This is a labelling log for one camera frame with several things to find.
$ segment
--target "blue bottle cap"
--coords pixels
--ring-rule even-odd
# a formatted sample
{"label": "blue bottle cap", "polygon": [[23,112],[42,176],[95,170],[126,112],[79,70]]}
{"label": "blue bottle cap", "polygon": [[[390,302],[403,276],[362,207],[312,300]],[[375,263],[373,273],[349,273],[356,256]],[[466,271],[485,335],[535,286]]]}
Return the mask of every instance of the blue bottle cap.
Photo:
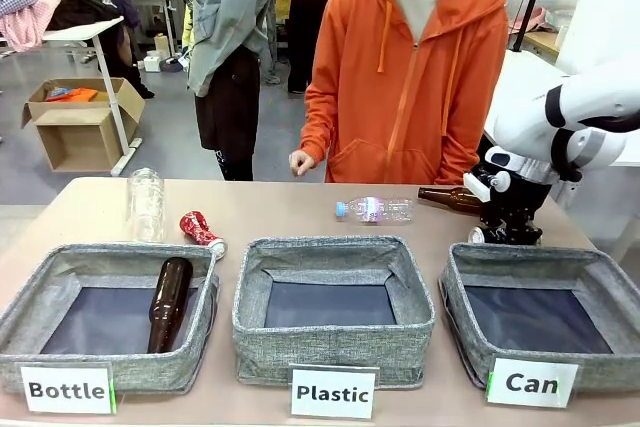
{"label": "blue bottle cap", "polygon": [[337,217],[344,217],[345,215],[347,215],[347,204],[345,204],[344,202],[337,202],[336,203],[336,216]]}

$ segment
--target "person in orange hoodie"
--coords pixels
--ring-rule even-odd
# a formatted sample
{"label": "person in orange hoodie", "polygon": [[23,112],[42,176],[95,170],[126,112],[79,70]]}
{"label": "person in orange hoodie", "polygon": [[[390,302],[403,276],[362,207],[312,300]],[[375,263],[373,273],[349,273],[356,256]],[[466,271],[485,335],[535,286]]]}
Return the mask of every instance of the person in orange hoodie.
{"label": "person in orange hoodie", "polygon": [[327,182],[461,184],[507,47],[505,0],[329,0],[300,150]]}

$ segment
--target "hoodie drawstring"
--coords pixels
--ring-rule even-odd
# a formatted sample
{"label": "hoodie drawstring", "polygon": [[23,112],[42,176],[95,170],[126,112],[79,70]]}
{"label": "hoodie drawstring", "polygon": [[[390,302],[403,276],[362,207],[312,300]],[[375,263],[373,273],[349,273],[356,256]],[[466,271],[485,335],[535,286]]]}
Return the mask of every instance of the hoodie drawstring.
{"label": "hoodie drawstring", "polygon": [[378,73],[384,73],[384,54],[387,50],[387,37],[389,36],[389,27],[391,26],[391,13],[393,12],[393,4],[387,1],[387,15],[384,20],[384,30],[382,31],[382,43],[380,44],[380,60],[378,61]]}
{"label": "hoodie drawstring", "polygon": [[456,67],[458,66],[458,53],[460,51],[460,43],[462,42],[462,32],[464,28],[458,30],[456,37],[456,47],[453,51],[453,60],[451,65],[451,72],[449,73],[449,82],[447,82],[447,92],[444,96],[444,107],[442,109],[442,126],[440,128],[442,137],[447,136],[447,125],[449,123],[449,110],[451,109],[451,96],[453,90],[453,79],[456,76]]}

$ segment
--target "brown glass bottle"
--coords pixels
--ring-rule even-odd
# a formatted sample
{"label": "brown glass bottle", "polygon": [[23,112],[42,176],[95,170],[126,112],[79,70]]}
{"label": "brown glass bottle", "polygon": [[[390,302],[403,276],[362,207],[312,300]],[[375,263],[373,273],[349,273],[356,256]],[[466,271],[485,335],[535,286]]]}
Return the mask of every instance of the brown glass bottle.
{"label": "brown glass bottle", "polygon": [[466,214],[480,215],[482,212],[480,199],[464,187],[455,187],[453,189],[420,187],[418,198],[446,205],[451,210]]}
{"label": "brown glass bottle", "polygon": [[171,351],[184,318],[191,277],[193,265],[187,259],[172,257],[162,264],[149,308],[151,334],[148,354]]}

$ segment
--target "hand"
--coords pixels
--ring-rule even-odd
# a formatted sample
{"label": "hand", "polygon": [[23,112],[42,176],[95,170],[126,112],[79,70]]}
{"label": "hand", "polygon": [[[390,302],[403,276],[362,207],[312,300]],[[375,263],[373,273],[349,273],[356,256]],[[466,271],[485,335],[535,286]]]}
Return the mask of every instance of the hand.
{"label": "hand", "polygon": [[309,169],[316,166],[316,161],[304,150],[296,150],[289,156],[291,173],[296,177],[302,177]]}

